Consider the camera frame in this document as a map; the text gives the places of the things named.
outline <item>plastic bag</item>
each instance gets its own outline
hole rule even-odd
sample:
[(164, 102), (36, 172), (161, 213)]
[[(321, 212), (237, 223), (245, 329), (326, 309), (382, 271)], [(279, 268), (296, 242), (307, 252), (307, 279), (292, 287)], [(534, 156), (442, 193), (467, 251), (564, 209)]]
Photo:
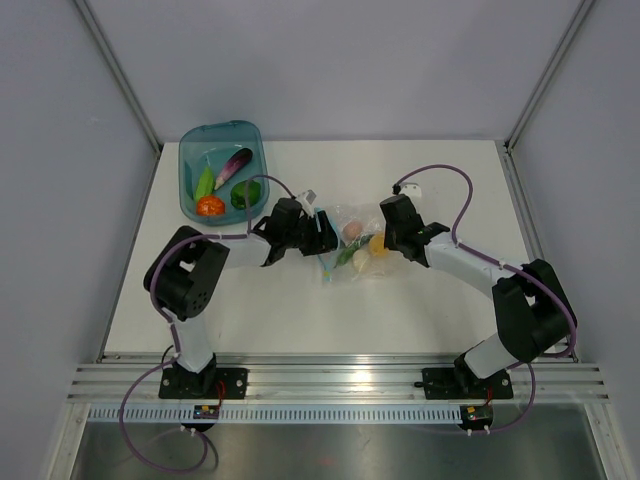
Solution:
[(338, 250), (318, 256), (324, 281), (386, 278), (400, 272), (406, 260), (384, 248), (385, 221), (379, 205), (336, 205), (325, 211), (341, 242)]

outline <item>white wall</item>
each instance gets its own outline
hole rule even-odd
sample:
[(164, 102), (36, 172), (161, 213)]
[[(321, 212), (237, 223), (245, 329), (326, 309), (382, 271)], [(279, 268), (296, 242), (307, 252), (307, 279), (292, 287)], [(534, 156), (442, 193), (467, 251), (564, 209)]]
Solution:
[(602, 366), (636, 462), (640, 458), (638, 25), (637, 1), (599, 2), (516, 146), (515, 159), (533, 203), (544, 251), (578, 316), (581, 356)]
[(114, 302), (151, 149), (65, 0), (0, 3), (0, 476), (33, 480)]
[(91, 0), (164, 141), (503, 139), (578, 0)]

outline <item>table top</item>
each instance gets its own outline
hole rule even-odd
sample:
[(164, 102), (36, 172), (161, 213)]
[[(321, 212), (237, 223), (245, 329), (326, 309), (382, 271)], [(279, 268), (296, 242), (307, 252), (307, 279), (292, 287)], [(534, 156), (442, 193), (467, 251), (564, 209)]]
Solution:
[[(265, 142), (269, 173), (296, 192), (313, 189), (316, 206), (377, 204), (391, 185), (422, 165), (448, 163), (474, 182), (459, 229), (467, 243), (499, 257), (527, 259), (494, 142), (449, 140)], [(171, 344), (142, 279), (181, 225), (239, 233), (244, 224), (209, 228), (190, 221), (178, 198), (178, 144), (165, 145), (124, 279), (105, 351), (161, 352)], [(415, 177), (425, 223), (451, 225), (466, 183), (450, 171)], [(272, 185), (264, 213), (280, 187)], [(217, 353), (459, 353), (496, 332), (493, 305), (446, 273), (410, 264), (401, 276), (322, 282), (315, 257), (289, 251), (268, 268), (226, 270), (204, 312)]]

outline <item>teal plastic bin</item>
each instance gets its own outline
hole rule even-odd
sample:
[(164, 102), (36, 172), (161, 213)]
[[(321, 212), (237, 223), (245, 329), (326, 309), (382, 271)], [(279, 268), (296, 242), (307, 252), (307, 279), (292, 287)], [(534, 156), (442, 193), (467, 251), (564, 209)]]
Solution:
[[(220, 189), (213, 192), (213, 195), (225, 203), (225, 213), (210, 217), (197, 215), (194, 192), (205, 167), (209, 166), (213, 176), (217, 177), (227, 160), (241, 148), (251, 149), (253, 158)], [(238, 182), (247, 180), (253, 175), (267, 173), (260, 131), (250, 122), (236, 120), (194, 128), (180, 140), (178, 171), (180, 208), (188, 218), (209, 226), (246, 222), (246, 211), (237, 210), (231, 205), (231, 189)], [(264, 178), (257, 178), (255, 181), (260, 183), (261, 189), (258, 203), (251, 207), (252, 218), (262, 213), (269, 199), (269, 182)]]

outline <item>red tomato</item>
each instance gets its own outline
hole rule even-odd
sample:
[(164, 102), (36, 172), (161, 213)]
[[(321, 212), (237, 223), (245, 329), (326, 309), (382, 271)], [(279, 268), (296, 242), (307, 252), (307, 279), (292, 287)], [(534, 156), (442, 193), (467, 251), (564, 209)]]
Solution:
[(211, 215), (222, 215), (226, 207), (222, 200), (215, 195), (206, 195), (198, 200), (196, 205), (196, 213), (203, 217)]

